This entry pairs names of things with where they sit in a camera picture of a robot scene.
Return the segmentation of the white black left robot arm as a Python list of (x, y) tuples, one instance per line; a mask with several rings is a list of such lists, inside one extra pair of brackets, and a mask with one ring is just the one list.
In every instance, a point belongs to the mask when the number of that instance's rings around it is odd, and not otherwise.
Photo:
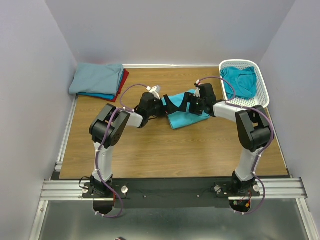
[(168, 95), (164, 95), (164, 100), (161, 100), (151, 92), (143, 93), (139, 104), (133, 110), (106, 104), (89, 128), (95, 148), (90, 192), (98, 196), (108, 196), (112, 193), (113, 151), (127, 126), (143, 128), (151, 117), (157, 118), (176, 112), (186, 112), (189, 96), (189, 93), (183, 94), (180, 106), (176, 106)]

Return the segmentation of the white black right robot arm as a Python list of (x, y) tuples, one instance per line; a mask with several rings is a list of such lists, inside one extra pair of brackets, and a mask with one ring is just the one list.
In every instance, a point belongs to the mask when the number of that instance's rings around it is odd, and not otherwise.
[(182, 109), (192, 114), (206, 113), (236, 123), (239, 142), (242, 146), (240, 161), (232, 173), (228, 190), (235, 194), (247, 192), (255, 184), (256, 168), (262, 153), (274, 139), (275, 133), (265, 109), (217, 100), (210, 83), (198, 84), (195, 93), (185, 93)]

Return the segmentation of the bright cyan t-shirt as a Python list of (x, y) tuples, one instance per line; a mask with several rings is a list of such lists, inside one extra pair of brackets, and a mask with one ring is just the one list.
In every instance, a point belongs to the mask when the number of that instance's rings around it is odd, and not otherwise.
[(162, 100), (165, 112), (170, 126), (173, 130), (187, 127), (198, 122), (207, 120), (210, 116), (204, 112), (194, 114), (190, 112), (190, 103), (187, 101), (185, 95), (194, 95), (196, 91), (190, 89), (187, 92), (179, 93), (176, 95), (164, 95)]

